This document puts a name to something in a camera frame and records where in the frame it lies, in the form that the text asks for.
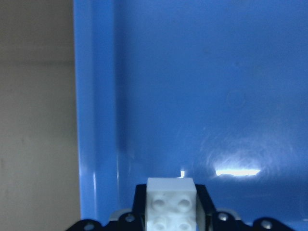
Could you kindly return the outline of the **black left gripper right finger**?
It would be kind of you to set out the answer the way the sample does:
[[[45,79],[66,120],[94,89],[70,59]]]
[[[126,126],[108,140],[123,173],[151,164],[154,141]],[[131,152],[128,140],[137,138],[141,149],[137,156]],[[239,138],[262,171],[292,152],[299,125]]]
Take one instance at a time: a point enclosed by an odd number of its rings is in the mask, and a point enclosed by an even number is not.
[[[206,217],[216,212],[216,207],[207,191],[205,185],[195,184],[196,196],[196,222],[197,224],[206,224]]]

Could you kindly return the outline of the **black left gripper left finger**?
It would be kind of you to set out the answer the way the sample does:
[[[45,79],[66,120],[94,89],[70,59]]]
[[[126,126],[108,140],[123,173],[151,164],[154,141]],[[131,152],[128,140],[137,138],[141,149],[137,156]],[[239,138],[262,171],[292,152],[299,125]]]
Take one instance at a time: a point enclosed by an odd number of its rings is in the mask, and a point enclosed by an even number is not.
[[[147,185],[139,184],[135,187],[135,193],[132,205],[132,222],[136,222],[138,219],[144,221],[145,210],[146,210],[146,195]]]

